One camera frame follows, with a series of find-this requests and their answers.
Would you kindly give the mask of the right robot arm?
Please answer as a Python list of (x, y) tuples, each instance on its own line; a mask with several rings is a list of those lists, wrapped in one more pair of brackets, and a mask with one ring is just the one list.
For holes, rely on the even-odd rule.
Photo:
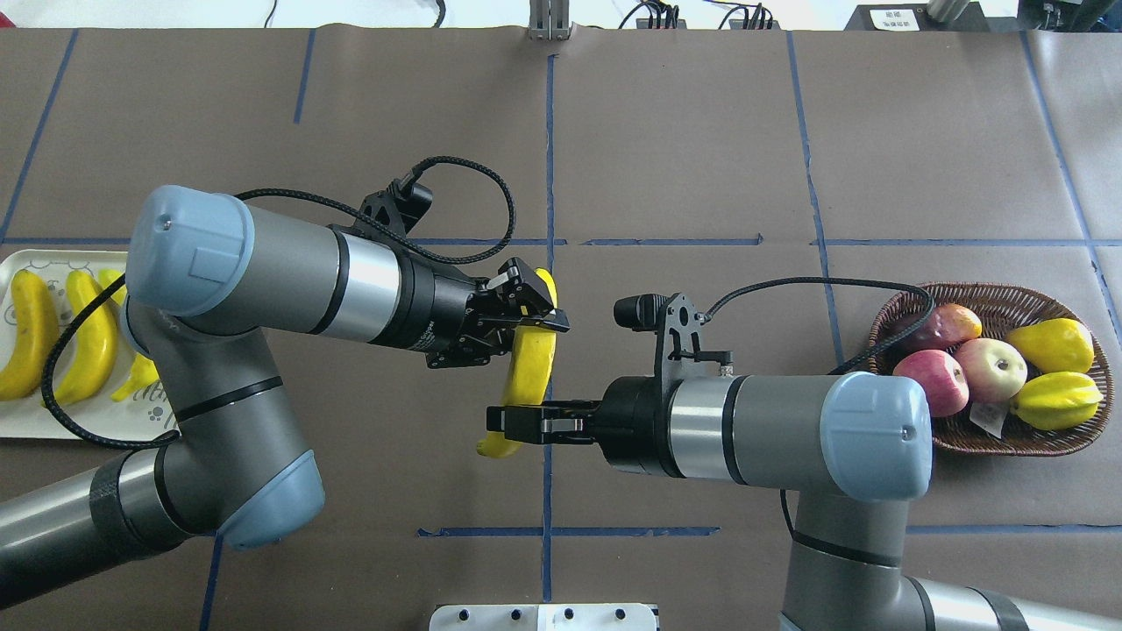
[(1119, 620), (911, 578), (911, 503), (934, 470), (913, 379), (620, 377), (599, 401), (505, 404), (487, 427), (518, 443), (596, 443), (617, 470), (794, 491), (782, 630), (1118, 630)]

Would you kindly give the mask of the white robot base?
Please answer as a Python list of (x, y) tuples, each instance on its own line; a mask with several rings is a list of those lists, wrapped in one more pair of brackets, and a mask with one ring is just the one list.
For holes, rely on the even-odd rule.
[(440, 606), (429, 630), (660, 630), (644, 603), (525, 603)]

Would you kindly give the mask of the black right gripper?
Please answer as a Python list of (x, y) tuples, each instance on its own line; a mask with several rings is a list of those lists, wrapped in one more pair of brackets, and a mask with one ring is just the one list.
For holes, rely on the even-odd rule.
[(668, 403), (657, 377), (614, 379), (601, 401), (493, 405), (487, 430), (516, 443), (599, 443), (615, 470), (680, 477), (669, 435)]

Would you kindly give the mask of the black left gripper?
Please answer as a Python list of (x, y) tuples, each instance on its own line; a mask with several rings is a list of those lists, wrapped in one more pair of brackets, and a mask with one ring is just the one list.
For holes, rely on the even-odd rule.
[(521, 257), (493, 278), (453, 266), (401, 259), (398, 347), (426, 356), (431, 368), (485, 365), (505, 356), (517, 332), (572, 330), (545, 278)]

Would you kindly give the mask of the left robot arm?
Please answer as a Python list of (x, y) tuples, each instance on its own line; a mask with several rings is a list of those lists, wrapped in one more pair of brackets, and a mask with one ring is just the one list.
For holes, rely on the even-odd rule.
[(488, 277), (408, 241), (432, 203), (392, 182), (316, 226), (218, 195), (151, 192), (125, 263), (125, 335), (155, 364), (177, 422), (153, 443), (3, 503), (3, 607), (155, 557), (199, 534), (278, 542), (322, 510), (266, 329), (487, 364), (515, 336), (568, 330), (545, 280), (513, 257)]

